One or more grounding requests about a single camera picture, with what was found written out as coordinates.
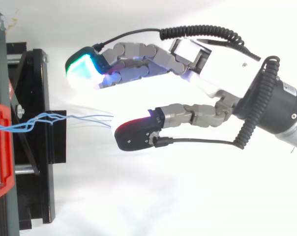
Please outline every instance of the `screw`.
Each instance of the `screw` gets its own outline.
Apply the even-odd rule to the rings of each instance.
[[[42,56],[42,60],[44,61],[44,63],[48,63],[49,62],[49,56],[47,54],[44,54]]]
[[[5,31],[8,27],[5,16],[0,16],[0,30]]]
[[[21,119],[25,114],[25,110],[22,108],[20,104],[16,106],[16,114],[19,119]]]

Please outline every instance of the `thin wire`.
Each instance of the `thin wire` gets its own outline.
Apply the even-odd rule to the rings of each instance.
[[[123,33],[121,35],[118,35],[117,37],[114,37],[112,39],[109,39],[107,40],[106,42],[103,43],[103,45],[106,45],[106,44],[109,44],[109,43],[112,43],[120,38],[123,38],[123,37],[126,37],[128,35],[131,35],[131,34],[135,34],[135,33],[142,33],[142,32],[147,32],[147,31],[156,31],[156,32],[160,32],[160,29],[138,29],[138,30],[134,30],[134,31],[130,31],[130,32],[127,32],[127,33]]]
[[[49,117],[52,120],[41,119],[41,118],[45,118],[45,117]],[[41,113],[41,114],[37,115],[36,117],[31,118],[30,120],[28,120],[25,123],[11,125],[11,126],[2,126],[2,125],[0,125],[0,130],[4,130],[4,131],[7,131],[7,132],[12,132],[12,133],[25,133],[25,132],[32,131],[36,122],[45,122],[45,123],[49,123],[49,124],[53,125],[54,122],[56,122],[58,120],[64,120],[64,119],[67,119],[67,118],[75,118],[75,119],[84,120],[84,121],[96,122],[96,123],[100,123],[102,125],[105,125],[107,127],[111,127],[110,125],[108,125],[106,123],[103,123],[101,121],[86,119],[86,118],[90,118],[90,117],[113,117],[113,116],[110,116],[110,115],[91,115],[91,116],[78,117],[78,116],[74,116],[74,115],[63,116],[63,115],[56,114],[56,113],[51,113],[51,114]]]

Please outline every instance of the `led light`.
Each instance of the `led light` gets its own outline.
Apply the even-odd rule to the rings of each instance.
[[[66,76],[74,89],[98,89],[103,81],[91,59],[91,55],[84,54],[74,61],[68,68]]]
[[[124,111],[123,114],[114,116],[111,122],[111,131],[115,134],[116,129],[124,123],[135,119],[150,117],[148,110]]]

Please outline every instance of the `white backdrop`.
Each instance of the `white backdrop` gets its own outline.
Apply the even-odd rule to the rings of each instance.
[[[80,48],[141,28],[213,24],[238,32],[260,56],[281,58],[279,76],[297,87],[297,0],[0,0],[8,42],[49,56],[51,109],[73,115],[151,109],[171,103],[213,104],[180,77],[165,75],[77,93],[64,64]],[[155,43],[155,32],[121,41]],[[233,140],[242,121],[219,128],[189,125],[165,135]],[[297,150],[257,129],[244,151],[173,144],[118,149],[110,129],[68,121],[67,163],[54,166],[56,219],[33,221],[25,236],[297,236]]]

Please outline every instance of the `coiled cable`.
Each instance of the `coiled cable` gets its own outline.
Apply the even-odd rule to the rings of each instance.
[[[258,94],[253,102],[251,111],[247,116],[240,132],[234,140],[236,147],[244,149],[251,135],[259,124],[260,119],[268,106],[269,101],[272,97],[272,92],[276,86],[277,72],[280,66],[280,58],[271,56],[266,58],[260,71],[260,82],[258,88]]]
[[[224,38],[229,42],[244,45],[244,41],[241,37],[234,31],[220,27],[220,26],[209,26],[209,25],[195,25],[195,26],[180,26],[173,28],[161,29],[159,32],[159,37],[161,40],[186,37],[186,36],[215,36],[219,38]]]

